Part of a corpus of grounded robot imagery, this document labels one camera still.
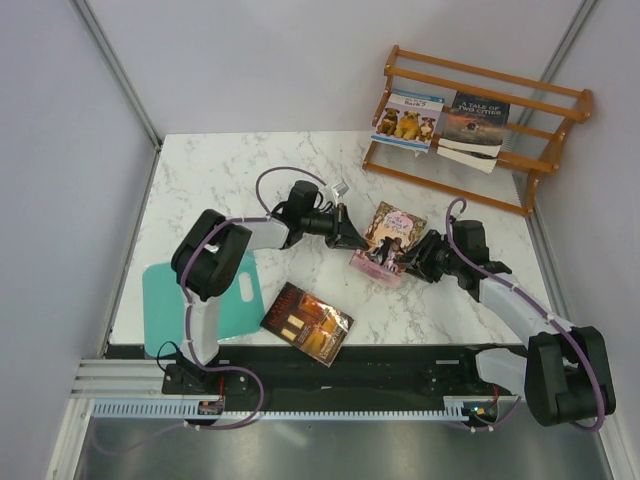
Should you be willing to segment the pink illustrated children book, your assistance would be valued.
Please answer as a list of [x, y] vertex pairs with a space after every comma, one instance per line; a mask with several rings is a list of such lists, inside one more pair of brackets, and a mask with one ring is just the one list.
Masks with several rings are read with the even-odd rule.
[[357, 250], [349, 265], [385, 287], [399, 287], [404, 272], [400, 261], [420, 241], [426, 225], [426, 219], [381, 201], [364, 234], [367, 247]]

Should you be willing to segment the dark orange glossy book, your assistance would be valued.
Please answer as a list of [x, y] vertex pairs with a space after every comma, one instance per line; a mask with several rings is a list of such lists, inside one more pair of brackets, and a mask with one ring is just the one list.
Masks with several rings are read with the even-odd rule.
[[354, 319], [315, 295], [286, 282], [261, 327], [320, 364], [330, 367]]

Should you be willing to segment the Jane Eyre blue book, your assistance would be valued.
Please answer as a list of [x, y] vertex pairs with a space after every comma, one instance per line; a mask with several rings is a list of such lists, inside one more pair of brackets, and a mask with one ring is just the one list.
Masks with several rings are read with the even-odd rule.
[[497, 159], [489, 155], [476, 152], [459, 151], [442, 146], [438, 147], [437, 154], [487, 174], [493, 172], [497, 163]]

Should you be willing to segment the dog cover Bark book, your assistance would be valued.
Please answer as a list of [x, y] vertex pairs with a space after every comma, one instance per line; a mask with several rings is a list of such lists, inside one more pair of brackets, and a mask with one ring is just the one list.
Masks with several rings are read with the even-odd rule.
[[392, 89], [374, 122], [373, 141], [427, 152], [445, 100], [441, 97]]

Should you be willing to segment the Tale of Two Cities book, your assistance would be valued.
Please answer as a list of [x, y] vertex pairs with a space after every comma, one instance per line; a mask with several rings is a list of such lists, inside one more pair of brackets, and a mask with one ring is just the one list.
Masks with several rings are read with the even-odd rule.
[[503, 101], [457, 92], [439, 146], [496, 158], [505, 138], [510, 107]]

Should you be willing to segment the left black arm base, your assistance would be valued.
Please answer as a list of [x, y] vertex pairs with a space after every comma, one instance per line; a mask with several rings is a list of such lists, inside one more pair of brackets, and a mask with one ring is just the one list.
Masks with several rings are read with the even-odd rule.
[[244, 392], [249, 376], [238, 371], [206, 372], [180, 358], [165, 367], [161, 392], [165, 395], [207, 396]]

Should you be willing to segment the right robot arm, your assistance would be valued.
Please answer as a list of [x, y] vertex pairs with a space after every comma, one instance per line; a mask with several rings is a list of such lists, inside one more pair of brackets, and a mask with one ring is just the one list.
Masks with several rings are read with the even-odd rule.
[[485, 348], [458, 368], [467, 392], [491, 384], [522, 397], [542, 426], [571, 423], [595, 432], [614, 413], [616, 399], [603, 335], [577, 327], [543, 307], [504, 263], [490, 258], [477, 220], [451, 219], [445, 234], [430, 230], [400, 259], [405, 271], [436, 283], [445, 275], [497, 315], [526, 348]]

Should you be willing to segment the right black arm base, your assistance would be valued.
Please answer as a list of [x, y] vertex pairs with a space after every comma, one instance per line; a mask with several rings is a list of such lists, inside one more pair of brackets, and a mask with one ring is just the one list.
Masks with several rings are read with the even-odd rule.
[[436, 395], [493, 397], [495, 387], [482, 380], [474, 364], [434, 363], [424, 372], [427, 386]]

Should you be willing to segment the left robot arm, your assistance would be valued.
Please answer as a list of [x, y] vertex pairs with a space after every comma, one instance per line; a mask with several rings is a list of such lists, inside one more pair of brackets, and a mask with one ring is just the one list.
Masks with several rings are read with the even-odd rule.
[[331, 188], [333, 199], [323, 205], [319, 187], [298, 180], [288, 198], [261, 217], [227, 218], [216, 210], [204, 211], [171, 259], [185, 299], [182, 354], [191, 363], [185, 382], [198, 393], [208, 393], [219, 382], [219, 369], [211, 363], [218, 355], [220, 297], [232, 285], [245, 253], [288, 249], [304, 235], [324, 238], [331, 249], [363, 250], [365, 238], [349, 218], [342, 198], [348, 186]]

